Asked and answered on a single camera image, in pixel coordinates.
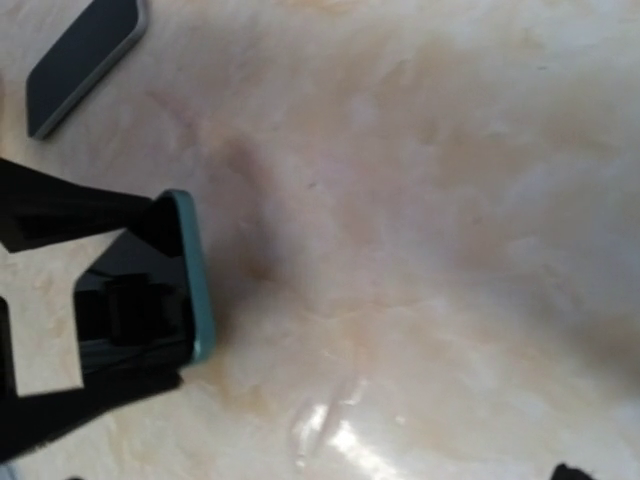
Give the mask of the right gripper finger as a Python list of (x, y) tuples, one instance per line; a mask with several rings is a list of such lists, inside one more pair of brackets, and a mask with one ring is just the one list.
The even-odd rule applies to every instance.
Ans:
[(550, 480), (594, 480), (594, 478), (579, 468), (561, 463), (554, 468)]

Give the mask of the black phone teal edge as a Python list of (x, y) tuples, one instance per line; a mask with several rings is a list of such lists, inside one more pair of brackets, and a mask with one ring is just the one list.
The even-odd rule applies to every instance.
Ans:
[(84, 382), (206, 360), (215, 321), (192, 196), (167, 190), (77, 279)]

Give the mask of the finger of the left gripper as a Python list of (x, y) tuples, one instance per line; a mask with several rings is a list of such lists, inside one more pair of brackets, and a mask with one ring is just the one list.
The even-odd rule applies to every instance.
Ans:
[(1, 302), (1, 458), (14, 460), (99, 416), (178, 388), (175, 370), (92, 380), (82, 388), (20, 397), (17, 393), (9, 307)]
[(90, 188), (1, 160), (1, 244), (11, 253), (118, 229), (176, 252), (176, 227), (150, 224), (148, 197)]

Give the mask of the black phone silver edge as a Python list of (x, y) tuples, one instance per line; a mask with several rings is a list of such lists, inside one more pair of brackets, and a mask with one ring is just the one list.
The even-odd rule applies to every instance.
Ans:
[(141, 40), (148, 23), (146, 1), (90, 2), (26, 79), (28, 136), (48, 138)]

